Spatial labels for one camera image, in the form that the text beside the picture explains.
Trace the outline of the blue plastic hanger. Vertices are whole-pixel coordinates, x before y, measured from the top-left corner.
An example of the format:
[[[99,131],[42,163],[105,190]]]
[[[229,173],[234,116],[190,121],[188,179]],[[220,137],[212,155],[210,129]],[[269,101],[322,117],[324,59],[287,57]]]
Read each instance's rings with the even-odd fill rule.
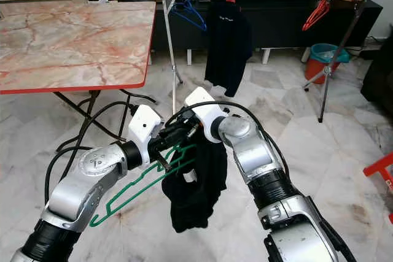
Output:
[[[196,10],[190,0],[174,2],[171,12],[179,16],[189,24],[196,26],[202,32],[208,31],[208,26],[199,11]]]

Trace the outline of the black TV console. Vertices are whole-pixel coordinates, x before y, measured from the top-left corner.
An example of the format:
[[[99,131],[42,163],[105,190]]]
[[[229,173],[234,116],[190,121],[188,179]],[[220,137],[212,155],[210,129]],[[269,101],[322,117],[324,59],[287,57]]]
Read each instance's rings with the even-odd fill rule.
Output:
[[[314,26],[309,30],[302,30],[303,24],[316,6],[314,1],[311,4],[264,4],[250,1],[238,4],[250,23],[251,43],[254,48],[305,48],[318,43],[338,45],[356,15],[356,3],[339,0],[330,5],[329,12]],[[165,16],[161,4],[157,4],[156,9],[151,48],[155,51],[165,51],[168,49]],[[367,1],[345,46],[362,46],[382,12],[384,7],[381,4]],[[169,30],[175,50],[209,47],[208,35],[198,26],[175,14],[175,9],[169,13]]]

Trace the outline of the green plastic hanger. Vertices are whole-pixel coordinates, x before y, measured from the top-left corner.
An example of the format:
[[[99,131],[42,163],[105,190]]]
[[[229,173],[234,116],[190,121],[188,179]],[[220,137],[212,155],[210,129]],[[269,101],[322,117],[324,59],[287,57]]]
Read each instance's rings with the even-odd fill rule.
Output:
[[[133,172],[131,175],[132,180],[109,198],[104,208],[92,217],[89,226],[100,226],[110,217],[114,217],[129,206],[132,201],[138,199],[146,191],[157,186],[166,177],[182,171],[188,164],[192,164],[194,160],[187,156],[186,153],[191,152],[195,147],[195,144],[177,144],[166,151],[166,164],[163,164],[161,161],[155,161],[154,164],[143,168],[140,172]]]

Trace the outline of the red bin teal bag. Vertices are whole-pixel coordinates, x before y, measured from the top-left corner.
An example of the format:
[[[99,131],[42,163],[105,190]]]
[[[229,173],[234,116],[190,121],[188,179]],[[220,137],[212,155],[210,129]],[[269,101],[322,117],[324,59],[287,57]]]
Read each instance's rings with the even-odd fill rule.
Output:
[[[306,63],[306,71],[304,77],[307,80],[311,80],[317,74],[323,74],[324,68],[328,62],[331,62],[332,57],[338,47],[334,44],[314,44],[307,50],[308,60]],[[350,62],[351,55],[342,49],[338,58],[332,63],[332,70],[336,71],[340,63]]]

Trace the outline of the navy shirt red collar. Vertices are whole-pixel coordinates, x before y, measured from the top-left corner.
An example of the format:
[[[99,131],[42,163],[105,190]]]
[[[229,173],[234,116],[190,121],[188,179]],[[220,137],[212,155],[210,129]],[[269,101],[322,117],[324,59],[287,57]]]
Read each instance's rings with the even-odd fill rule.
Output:
[[[214,1],[208,12],[208,59],[204,79],[225,88],[234,97],[252,56],[252,27],[241,7],[231,1]]]

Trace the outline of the plain black garment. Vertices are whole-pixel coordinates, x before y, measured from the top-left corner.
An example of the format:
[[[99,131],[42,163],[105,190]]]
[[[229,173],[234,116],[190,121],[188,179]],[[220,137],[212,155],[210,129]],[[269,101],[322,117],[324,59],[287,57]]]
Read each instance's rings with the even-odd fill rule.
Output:
[[[165,176],[161,187],[171,201],[169,215],[177,233],[207,228],[221,192],[227,189],[227,150],[207,139],[185,141],[173,163],[180,169]]]

